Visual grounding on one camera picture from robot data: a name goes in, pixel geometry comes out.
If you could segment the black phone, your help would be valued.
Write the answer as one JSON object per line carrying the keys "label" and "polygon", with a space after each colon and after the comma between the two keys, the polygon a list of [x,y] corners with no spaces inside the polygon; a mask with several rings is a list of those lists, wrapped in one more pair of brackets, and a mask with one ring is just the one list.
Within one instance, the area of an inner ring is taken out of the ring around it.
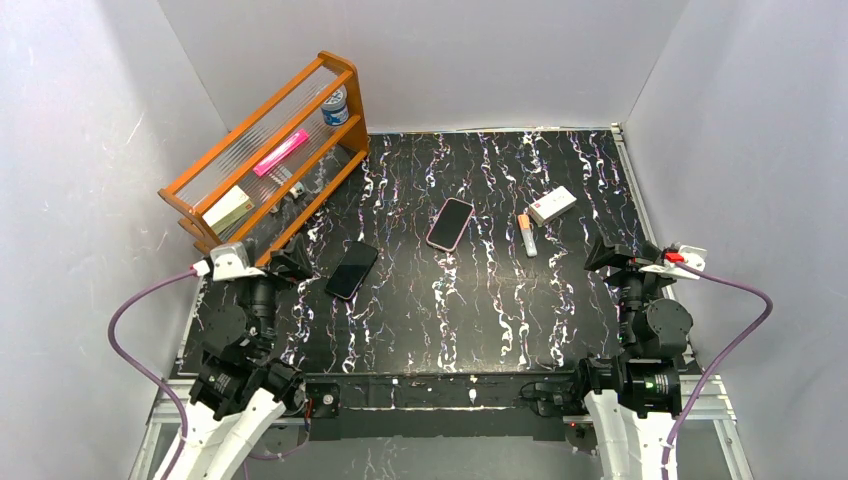
{"label": "black phone", "polygon": [[359,241],[346,249],[325,285],[325,291],[338,299],[351,301],[378,258],[378,250]]}

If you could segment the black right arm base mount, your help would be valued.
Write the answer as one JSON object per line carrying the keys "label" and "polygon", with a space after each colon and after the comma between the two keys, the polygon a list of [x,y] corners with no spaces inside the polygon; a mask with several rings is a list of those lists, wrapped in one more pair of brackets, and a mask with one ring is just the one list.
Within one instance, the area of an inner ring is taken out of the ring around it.
{"label": "black right arm base mount", "polygon": [[519,398],[540,417],[582,416],[586,411],[579,393],[572,381],[541,381],[524,384]]}

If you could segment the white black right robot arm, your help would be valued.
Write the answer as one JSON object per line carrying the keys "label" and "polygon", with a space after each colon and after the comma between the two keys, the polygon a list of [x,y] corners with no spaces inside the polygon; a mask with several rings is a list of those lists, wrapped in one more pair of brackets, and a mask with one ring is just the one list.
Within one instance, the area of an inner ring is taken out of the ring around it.
{"label": "white black right robot arm", "polygon": [[662,461],[670,443],[661,430],[683,410],[679,371],[693,318],[662,294],[679,277],[666,255],[653,244],[634,252],[599,236],[584,265],[611,268],[604,281],[619,291],[620,351],[581,360],[574,388],[591,418],[606,479],[676,476],[675,466]]}

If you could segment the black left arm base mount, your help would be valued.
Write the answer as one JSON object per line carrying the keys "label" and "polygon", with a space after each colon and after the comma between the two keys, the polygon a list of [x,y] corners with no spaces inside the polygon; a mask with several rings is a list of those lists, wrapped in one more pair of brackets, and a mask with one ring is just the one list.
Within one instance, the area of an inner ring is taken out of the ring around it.
{"label": "black left arm base mount", "polygon": [[339,415],[341,389],[337,382],[307,380],[304,415],[310,419],[332,419]]}

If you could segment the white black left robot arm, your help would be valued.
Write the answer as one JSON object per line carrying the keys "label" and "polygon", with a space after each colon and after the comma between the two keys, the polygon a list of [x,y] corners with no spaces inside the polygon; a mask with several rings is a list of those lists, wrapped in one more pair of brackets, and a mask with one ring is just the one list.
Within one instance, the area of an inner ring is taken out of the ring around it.
{"label": "white black left robot arm", "polygon": [[191,272],[241,287],[235,304],[217,313],[232,328],[226,340],[205,342],[197,378],[176,400],[180,429],[157,479],[229,479],[274,420],[306,403],[302,372],[273,356],[279,290],[313,274],[301,235],[254,266],[244,243],[213,248]]}

